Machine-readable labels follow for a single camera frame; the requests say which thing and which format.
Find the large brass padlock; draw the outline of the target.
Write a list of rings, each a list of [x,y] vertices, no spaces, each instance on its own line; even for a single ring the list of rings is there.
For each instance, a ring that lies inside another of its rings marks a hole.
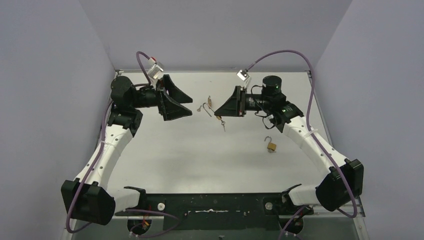
[[[211,96],[210,96],[210,95],[209,95],[209,96],[208,96],[208,98],[207,98],[207,105],[208,105],[208,108],[209,108],[209,109],[211,109],[211,110],[213,109],[213,108],[212,108],[212,98],[211,98]]]

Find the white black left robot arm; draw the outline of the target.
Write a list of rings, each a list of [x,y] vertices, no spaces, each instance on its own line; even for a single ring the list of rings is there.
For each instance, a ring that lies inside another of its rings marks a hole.
[[[110,112],[101,125],[100,140],[92,157],[74,180],[65,180],[61,194],[71,219],[107,225],[115,213],[131,209],[143,213],[148,207],[146,191],[125,186],[108,189],[108,183],[118,159],[138,131],[143,114],[141,108],[157,107],[164,121],[192,116],[184,104],[193,99],[175,86],[165,74],[155,86],[136,88],[126,76],[116,77],[110,85]]]

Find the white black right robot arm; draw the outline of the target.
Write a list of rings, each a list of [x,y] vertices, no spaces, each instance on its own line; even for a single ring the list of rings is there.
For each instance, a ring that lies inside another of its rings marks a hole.
[[[290,138],[311,160],[323,180],[318,185],[301,183],[289,188],[281,199],[282,209],[295,213],[302,205],[320,205],[333,212],[362,194],[364,166],[335,150],[313,127],[303,112],[282,93],[282,79],[263,78],[261,93],[248,93],[236,86],[232,95],[214,111],[219,117],[244,117],[248,111],[265,113],[273,127]]]

